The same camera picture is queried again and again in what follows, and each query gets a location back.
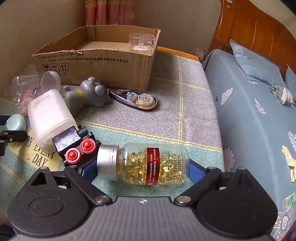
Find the open cardboard box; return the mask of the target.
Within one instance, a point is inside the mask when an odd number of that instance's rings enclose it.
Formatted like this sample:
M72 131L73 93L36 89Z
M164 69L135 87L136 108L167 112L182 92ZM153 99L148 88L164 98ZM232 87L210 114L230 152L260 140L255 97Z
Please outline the open cardboard box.
M130 33L154 35L151 51L130 51ZM32 58L38 72L55 71L63 84L80 84L93 76L105 86L146 90L160 33L129 25L84 26L46 44Z

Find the clear square plastic container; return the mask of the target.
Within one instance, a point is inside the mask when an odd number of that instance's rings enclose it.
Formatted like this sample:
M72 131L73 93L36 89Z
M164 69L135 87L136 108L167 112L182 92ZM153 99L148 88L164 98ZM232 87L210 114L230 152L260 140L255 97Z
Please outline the clear square plastic container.
M152 34L130 33L129 50L133 52L149 52L153 47L155 37Z

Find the blue patterned bed sheet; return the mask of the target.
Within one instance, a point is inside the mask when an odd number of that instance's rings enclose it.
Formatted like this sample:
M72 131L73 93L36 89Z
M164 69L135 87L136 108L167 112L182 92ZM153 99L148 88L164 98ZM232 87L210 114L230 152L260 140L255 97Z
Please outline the blue patterned bed sheet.
M236 56L215 49L203 61L215 101L227 171L247 168L277 206L271 236L295 226L295 108L281 105L264 81L247 76Z

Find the clear round plastic cup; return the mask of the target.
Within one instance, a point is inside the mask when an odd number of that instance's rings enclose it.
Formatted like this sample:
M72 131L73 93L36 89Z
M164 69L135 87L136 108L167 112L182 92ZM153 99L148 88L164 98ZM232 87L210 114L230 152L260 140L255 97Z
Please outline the clear round plastic cup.
M60 88L60 76L55 71L19 75L11 81L11 97L16 107L22 108L46 91Z

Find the pink keychain charm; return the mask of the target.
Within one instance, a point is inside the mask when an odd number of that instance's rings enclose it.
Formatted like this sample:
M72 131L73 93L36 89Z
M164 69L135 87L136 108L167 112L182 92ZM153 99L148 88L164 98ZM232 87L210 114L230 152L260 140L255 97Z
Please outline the pink keychain charm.
M21 105L20 105L20 114L22 116L28 116L28 105L29 103L34 100L36 97L40 95L41 88L35 87L33 90L28 90L22 98Z

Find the glass bottle of golden capsules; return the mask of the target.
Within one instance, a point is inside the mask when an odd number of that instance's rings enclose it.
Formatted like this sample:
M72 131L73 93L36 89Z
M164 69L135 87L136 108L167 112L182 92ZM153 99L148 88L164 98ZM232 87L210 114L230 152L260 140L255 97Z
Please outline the glass bottle of golden capsules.
M184 145L126 143L101 145L97 153L98 178L136 185L183 183L189 174L189 154Z

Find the grey bear figurine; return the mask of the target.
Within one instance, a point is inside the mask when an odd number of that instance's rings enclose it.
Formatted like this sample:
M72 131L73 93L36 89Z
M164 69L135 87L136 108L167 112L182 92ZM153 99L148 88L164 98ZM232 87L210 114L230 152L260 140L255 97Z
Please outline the grey bear figurine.
M63 92L66 105L72 116L75 116L85 105L100 108L111 103L107 89L97 82L95 77L89 77L82 81L77 88L65 85Z

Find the black correction tape dispenser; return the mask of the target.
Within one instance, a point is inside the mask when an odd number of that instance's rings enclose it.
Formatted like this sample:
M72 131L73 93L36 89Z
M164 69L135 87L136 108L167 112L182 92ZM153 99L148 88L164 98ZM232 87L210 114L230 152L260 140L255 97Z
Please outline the black correction tape dispenser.
M107 92L112 99L140 111L151 111L158 104L158 98L149 91L109 88Z

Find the pink patterned curtain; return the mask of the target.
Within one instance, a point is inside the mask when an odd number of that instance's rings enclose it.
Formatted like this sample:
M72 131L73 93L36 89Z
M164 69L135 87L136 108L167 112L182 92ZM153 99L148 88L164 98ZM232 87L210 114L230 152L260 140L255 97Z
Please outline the pink patterned curtain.
M86 0L86 25L132 25L135 18L133 1Z

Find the white translucent plastic jar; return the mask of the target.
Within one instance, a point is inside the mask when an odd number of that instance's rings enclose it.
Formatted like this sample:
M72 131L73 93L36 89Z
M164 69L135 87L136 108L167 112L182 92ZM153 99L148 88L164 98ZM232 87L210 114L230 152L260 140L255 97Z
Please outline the white translucent plastic jar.
M78 128L63 97L50 89L28 104L28 117L37 146L45 153L55 151L52 138L68 128Z

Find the white wall socket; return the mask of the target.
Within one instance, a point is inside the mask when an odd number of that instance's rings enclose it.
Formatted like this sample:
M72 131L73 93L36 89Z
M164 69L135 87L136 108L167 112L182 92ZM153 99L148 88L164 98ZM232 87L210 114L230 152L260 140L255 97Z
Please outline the white wall socket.
M197 57L199 57L200 61L203 61L204 57L205 57L205 50L202 48L196 48L195 49L195 55Z

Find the blue patterned pillow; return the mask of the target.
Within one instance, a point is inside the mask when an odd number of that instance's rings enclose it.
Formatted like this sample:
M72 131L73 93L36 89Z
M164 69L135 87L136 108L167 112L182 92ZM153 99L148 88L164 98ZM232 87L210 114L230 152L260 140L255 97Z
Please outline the blue patterned pillow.
M237 64L249 78L269 85L285 86L280 68L277 65L265 57L237 44L232 39L229 43Z

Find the mint green oval case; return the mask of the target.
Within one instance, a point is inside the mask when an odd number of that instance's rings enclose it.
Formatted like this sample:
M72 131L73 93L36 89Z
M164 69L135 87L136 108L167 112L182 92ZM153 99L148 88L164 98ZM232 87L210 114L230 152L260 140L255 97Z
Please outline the mint green oval case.
M10 116L4 124L4 129L8 131L25 131L26 127L26 121L20 114Z

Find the crumpled grey cloth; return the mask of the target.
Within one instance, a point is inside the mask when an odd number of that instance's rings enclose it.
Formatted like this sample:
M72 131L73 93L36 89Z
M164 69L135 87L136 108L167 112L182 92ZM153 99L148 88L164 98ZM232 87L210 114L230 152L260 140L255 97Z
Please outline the crumpled grey cloth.
M295 107L295 99L286 87L273 85L270 92L280 104Z

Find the grey green checked blanket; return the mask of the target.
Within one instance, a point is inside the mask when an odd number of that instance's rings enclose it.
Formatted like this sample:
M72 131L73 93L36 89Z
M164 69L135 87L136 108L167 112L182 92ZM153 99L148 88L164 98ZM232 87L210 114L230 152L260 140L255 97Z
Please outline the grey green checked blanket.
M178 143L201 166L224 169L217 113L201 63L157 53L149 90L158 98L153 111L112 101L101 108L86 106L75 120L102 144ZM63 169L57 154L38 147L31 127L27 133L23 143L9 144L1 157L1 223L7 222L10 202L38 168Z

